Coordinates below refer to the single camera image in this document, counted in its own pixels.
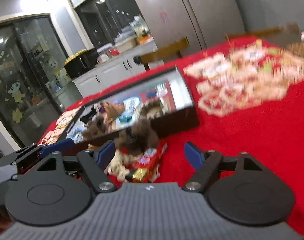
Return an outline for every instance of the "sliding glass door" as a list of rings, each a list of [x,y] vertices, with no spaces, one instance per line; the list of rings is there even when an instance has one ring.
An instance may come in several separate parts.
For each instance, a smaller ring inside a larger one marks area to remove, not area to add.
[[[36,143],[58,117],[13,26],[0,28],[0,119],[20,146]]]
[[[0,25],[0,120],[21,146],[82,96],[64,68],[66,52],[49,17]]]

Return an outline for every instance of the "refrigerator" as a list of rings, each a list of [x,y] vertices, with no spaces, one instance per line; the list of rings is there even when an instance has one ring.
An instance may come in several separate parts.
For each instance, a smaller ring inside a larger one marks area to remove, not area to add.
[[[186,36],[191,54],[244,32],[235,0],[135,0],[158,48]]]

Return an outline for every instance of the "white cabinet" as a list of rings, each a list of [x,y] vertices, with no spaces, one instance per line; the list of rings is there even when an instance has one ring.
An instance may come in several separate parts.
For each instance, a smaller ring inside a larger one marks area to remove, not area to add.
[[[130,70],[133,73],[133,76],[135,76],[137,74],[140,74],[142,72],[145,72],[144,65],[143,64],[139,64],[139,65],[135,64],[134,60],[133,60],[133,57],[148,54],[148,53],[156,51],[156,50],[157,50],[157,46],[156,46],[155,42],[151,41],[151,42],[149,42],[145,45],[137,46],[136,48],[134,48],[133,50],[131,50],[129,53],[127,53],[125,55],[126,62],[129,65]],[[163,65],[163,64],[164,64],[163,60],[160,60],[160,61],[157,61],[157,62],[149,63],[148,65],[149,65],[150,69],[152,69],[152,68],[156,68],[156,67],[158,67],[160,65]]]
[[[133,76],[136,76],[142,72],[145,72],[145,67],[143,64],[135,64],[133,57],[129,57],[126,59],[126,63],[128,64]]]
[[[96,94],[108,86],[99,77],[95,69],[85,73],[73,82],[83,97]]]
[[[124,52],[118,58],[110,60],[73,80],[83,97],[100,92],[104,88],[119,83],[127,78],[145,72],[143,64],[135,64],[133,57],[156,50],[154,41]],[[149,64],[152,69],[162,65],[163,61]]]
[[[132,77],[133,74],[125,58],[120,57],[96,68],[97,74],[107,87]]]

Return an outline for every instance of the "red snack package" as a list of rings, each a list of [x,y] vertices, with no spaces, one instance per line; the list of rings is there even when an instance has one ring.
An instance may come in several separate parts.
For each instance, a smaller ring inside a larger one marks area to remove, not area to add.
[[[132,166],[131,172],[125,178],[129,182],[147,183],[155,173],[155,170],[167,150],[167,142],[159,141],[157,149],[147,149],[143,156]]]

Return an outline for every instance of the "blue gripper pad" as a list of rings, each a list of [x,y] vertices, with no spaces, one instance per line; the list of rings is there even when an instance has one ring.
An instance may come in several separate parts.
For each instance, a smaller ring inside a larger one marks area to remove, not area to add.
[[[64,152],[68,149],[73,148],[74,146],[74,141],[71,138],[66,138],[62,141],[44,146],[39,155],[41,158],[44,158],[52,152]]]
[[[115,155],[115,150],[116,148],[114,141],[108,140],[94,152],[95,162],[101,170],[104,171],[105,168],[109,165]]]
[[[189,142],[184,144],[184,156],[196,171],[203,166],[201,153]]]

